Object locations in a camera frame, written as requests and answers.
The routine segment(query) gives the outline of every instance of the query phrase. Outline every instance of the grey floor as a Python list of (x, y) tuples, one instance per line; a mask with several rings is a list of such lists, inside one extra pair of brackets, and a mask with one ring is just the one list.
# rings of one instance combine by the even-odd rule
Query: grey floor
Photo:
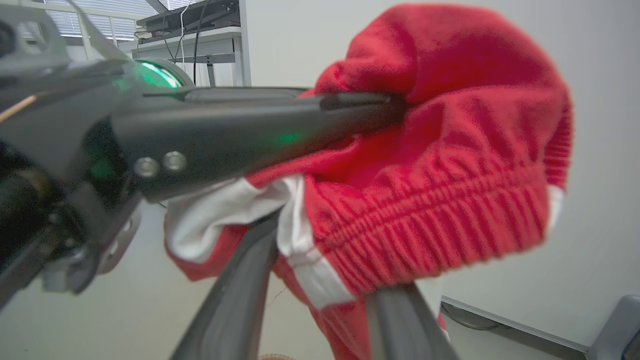
[[(333, 359), (329, 344), (323, 338), (307, 309), (271, 277), (261, 354), (283, 354), (295, 360)], [(491, 324), (463, 310), (451, 308), (452, 315), (476, 326)], [(491, 331), (468, 329), (444, 317), (451, 342), (461, 360), (582, 360), (583, 355), (561, 345), (537, 338), (509, 327)]]

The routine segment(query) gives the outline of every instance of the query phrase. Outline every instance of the desk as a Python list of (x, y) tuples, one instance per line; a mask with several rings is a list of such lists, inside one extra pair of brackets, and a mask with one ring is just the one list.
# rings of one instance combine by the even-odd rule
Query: desk
[[(196, 34), (184, 35), (182, 45), (178, 50), (180, 37), (157, 40), (146, 44), (140, 44), (131, 49), (133, 58), (162, 58), (172, 60), (177, 57), (182, 62), (182, 49), (184, 49), (184, 62), (193, 63), (193, 48), (195, 47)], [(244, 61), (240, 27), (228, 26), (226, 28), (201, 31), (198, 37), (197, 63), (206, 63), (211, 86), (215, 86), (213, 64), (235, 63), (234, 86), (244, 86)]]

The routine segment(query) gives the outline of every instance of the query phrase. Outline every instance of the metal bolt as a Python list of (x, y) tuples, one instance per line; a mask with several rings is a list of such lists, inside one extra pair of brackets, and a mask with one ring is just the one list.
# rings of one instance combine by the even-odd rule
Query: metal bolt
[(164, 155), (162, 164), (169, 171), (180, 172), (187, 166), (187, 158), (180, 152), (171, 151)]
[(154, 177), (160, 170), (160, 165), (158, 165), (158, 162), (152, 158), (140, 158), (136, 160), (133, 169), (140, 177)]

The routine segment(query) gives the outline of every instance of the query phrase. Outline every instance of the white wall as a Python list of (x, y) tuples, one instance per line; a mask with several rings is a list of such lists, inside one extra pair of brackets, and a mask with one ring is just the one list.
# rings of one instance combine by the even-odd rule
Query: white wall
[[(398, 2), (246, 0), (252, 85), (312, 86)], [(457, 3), (503, 13), (550, 53), (572, 88), (577, 130), (569, 198), (547, 244), (453, 273), (445, 295), (585, 349), (618, 299), (640, 293), (640, 2)]]

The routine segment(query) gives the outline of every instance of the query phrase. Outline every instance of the black cable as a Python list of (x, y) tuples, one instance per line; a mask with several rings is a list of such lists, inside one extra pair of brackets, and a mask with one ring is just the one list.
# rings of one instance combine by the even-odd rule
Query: black cable
[(464, 321), (461, 321), (459, 319), (457, 319), (455, 316), (453, 316), (449, 310), (447, 310), (447, 308), (444, 306), (444, 304), (440, 305), (440, 310), (441, 312), (445, 313), (451, 320), (457, 322), (458, 324), (464, 326), (464, 327), (468, 327), (469, 329), (473, 329), (473, 330), (479, 330), (479, 331), (487, 331), (487, 330), (493, 330), (493, 329), (497, 329), (498, 327), (500, 327), (499, 323), (495, 323), (495, 325), (491, 325), (491, 326), (487, 326), (487, 327), (478, 327), (478, 326), (473, 326), (470, 325), (469, 323), (466, 323)]
[(162, 16), (162, 36), (163, 36), (163, 40), (164, 40), (164, 45), (166, 46), (166, 50), (169, 52), (169, 55), (171, 56), (171, 59), (173, 59), (173, 63), (175, 63), (175, 56), (178, 56), (178, 52), (175, 53), (175, 56), (171, 53), (171, 50), (169, 49), (169, 44), (166, 43), (166, 39), (164, 38), (164, 26), (165, 26), (165, 20), (166, 20), (166, 13), (168, 12), (164, 12), (163, 16)]
[(200, 37), (200, 26), (202, 26), (202, 17), (204, 16), (204, 11), (207, 9), (207, 5), (209, 4), (207, 0), (202, 7), (202, 11), (200, 12), (200, 21), (198, 21), (198, 29), (196, 30), (196, 42), (193, 46), (193, 84), (196, 84), (196, 56), (198, 54), (198, 38)]

